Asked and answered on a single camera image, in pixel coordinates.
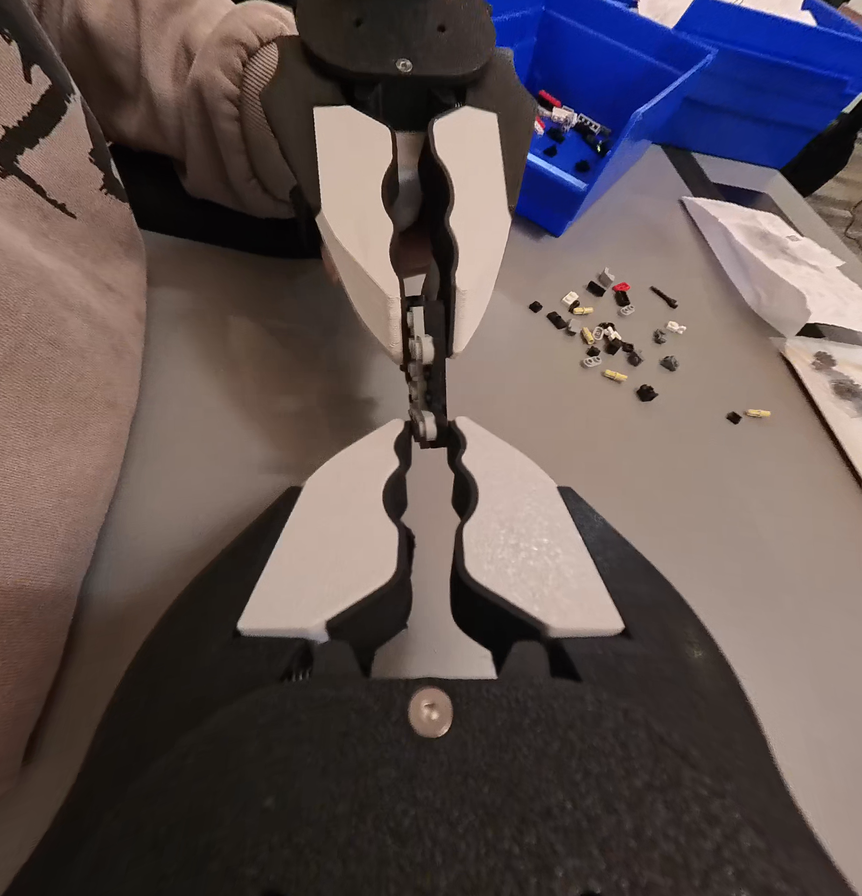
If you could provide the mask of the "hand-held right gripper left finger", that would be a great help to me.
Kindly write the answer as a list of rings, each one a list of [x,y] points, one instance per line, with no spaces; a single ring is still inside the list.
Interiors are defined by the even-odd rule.
[[[411,426],[391,420],[304,482],[237,631],[305,641],[389,641],[411,611]]]

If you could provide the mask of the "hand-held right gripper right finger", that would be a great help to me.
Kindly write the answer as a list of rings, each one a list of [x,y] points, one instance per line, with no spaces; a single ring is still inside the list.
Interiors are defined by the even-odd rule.
[[[454,420],[462,565],[470,585],[555,639],[620,634],[615,601],[555,481],[468,417]]]

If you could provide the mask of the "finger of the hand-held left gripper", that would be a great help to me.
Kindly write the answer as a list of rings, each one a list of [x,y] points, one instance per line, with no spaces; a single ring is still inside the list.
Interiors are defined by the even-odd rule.
[[[350,304],[394,362],[404,358],[406,295],[391,216],[399,190],[392,129],[352,106],[316,106],[313,126],[320,185],[316,223]]]
[[[432,245],[450,354],[465,350],[484,317],[512,226],[500,136],[497,116],[473,106],[436,118],[430,130],[443,179]]]

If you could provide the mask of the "black toy brick car chassis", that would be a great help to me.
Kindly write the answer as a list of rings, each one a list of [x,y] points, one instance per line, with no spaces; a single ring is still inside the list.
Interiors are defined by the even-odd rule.
[[[414,442],[424,450],[445,447],[449,439],[446,365],[451,348],[452,312],[448,293],[441,289],[435,263],[420,290],[401,301],[402,362],[410,409],[435,414],[436,438],[420,439],[411,425]]]

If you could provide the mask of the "person's left forearm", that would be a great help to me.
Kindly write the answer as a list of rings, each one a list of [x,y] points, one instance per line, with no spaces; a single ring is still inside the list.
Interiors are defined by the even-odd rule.
[[[168,157],[193,197],[294,216],[294,177],[259,99],[277,40],[297,33],[289,2],[28,5],[107,140]]]

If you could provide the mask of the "grey desk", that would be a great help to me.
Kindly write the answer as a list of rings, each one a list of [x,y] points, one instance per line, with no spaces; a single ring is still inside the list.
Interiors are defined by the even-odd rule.
[[[449,407],[572,487],[673,583],[862,894],[862,492],[688,193],[650,147],[561,238],[518,221],[449,368]],[[144,239],[138,413],[49,711],[0,800],[0,894],[169,603],[279,493],[404,412],[400,371],[314,263]]]

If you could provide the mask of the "person's left hand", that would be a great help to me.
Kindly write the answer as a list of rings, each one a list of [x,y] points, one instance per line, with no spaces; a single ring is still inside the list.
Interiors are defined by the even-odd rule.
[[[423,222],[416,221],[394,234],[391,260],[395,273],[402,280],[428,273],[434,261],[433,247]]]

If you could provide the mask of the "heap of mixed colourful bricks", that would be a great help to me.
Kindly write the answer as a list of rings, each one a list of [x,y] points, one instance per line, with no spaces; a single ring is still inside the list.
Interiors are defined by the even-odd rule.
[[[606,159],[614,146],[611,128],[583,114],[556,95],[535,94],[532,153],[571,175],[585,175]]]

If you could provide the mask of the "small blue plastic bin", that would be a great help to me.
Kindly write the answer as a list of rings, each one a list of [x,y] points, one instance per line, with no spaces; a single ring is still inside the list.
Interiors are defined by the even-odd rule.
[[[610,155],[571,175],[532,151],[516,212],[559,237],[641,158],[716,52],[617,2],[492,2],[497,45],[532,98],[544,89],[612,129]]]

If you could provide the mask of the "white paper bag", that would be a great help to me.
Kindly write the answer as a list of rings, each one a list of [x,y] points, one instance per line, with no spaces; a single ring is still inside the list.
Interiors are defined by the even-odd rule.
[[[768,211],[694,196],[682,204],[745,303],[777,333],[828,325],[862,335],[862,287],[832,252]]]
[[[729,28],[719,21],[741,21],[743,29],[761,28],[766,21],[787,21],[815,28],[818,20],[802,1],[633,1],[627,5],[642,17],[667,28]]]

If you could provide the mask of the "large blue plastic bin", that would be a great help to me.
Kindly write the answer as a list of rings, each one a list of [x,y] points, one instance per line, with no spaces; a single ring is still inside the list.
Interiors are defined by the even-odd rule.
[[[806,2],[815,28],[766,21],[674,29],[716,54],[662,131],[686,151],[780,169],[862,94],[862,27]]]

